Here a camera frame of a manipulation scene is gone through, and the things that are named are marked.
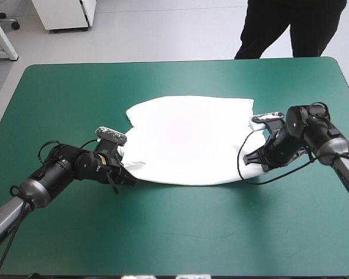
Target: person's leg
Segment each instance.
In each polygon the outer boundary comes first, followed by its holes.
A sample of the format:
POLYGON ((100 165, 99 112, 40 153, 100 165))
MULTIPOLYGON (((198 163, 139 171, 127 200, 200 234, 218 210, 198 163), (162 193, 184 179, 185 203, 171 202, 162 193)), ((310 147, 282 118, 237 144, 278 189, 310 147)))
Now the person's leg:
POLYGON ((321 56, 334 36, 346 0, 328 0, 325 5, 297 8, 291 22, 294 57, 321 56))
POLYGON ((273 0, 248 0, 247 15, 240 36, 242 46, 235 59, 260 58, 289 25, 290 8, 273 0))

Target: white cloth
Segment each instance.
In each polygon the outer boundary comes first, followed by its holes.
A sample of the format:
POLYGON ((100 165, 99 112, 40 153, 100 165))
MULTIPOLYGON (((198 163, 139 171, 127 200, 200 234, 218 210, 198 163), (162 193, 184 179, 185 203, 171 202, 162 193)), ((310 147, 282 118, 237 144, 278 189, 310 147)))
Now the white cloth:
MULTIPOLYGON (((252 99, 166 96, 139 103, 127 111, 133 126, 118 151, 136 178, 179 185, 214 185, 240 180, 237 154, 251 132, 252 99)), ((245 166, 243 155, 265 143, 251 135, 240 155, 244 178, 263 173, 245 166)))

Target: green table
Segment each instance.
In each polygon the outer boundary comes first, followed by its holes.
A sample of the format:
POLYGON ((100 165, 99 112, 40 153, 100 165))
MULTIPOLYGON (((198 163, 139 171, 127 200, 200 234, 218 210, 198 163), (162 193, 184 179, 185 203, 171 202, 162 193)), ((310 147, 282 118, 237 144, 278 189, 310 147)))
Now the green table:
MULTIPOLYGON (((322 101, 349 139, 349 88, 331 58, 35 65, 0 123, 0 205, 39 167, 45 141, 79 146, 99 126, 126 132, 129 107, 166 95, 253 98, 255 113, 322 101)), ((349 196, 319 163, 260 187, 141 181, 115 195, 75 181, 24 221, 2 269, 34 271, 349 275, 349 196)))

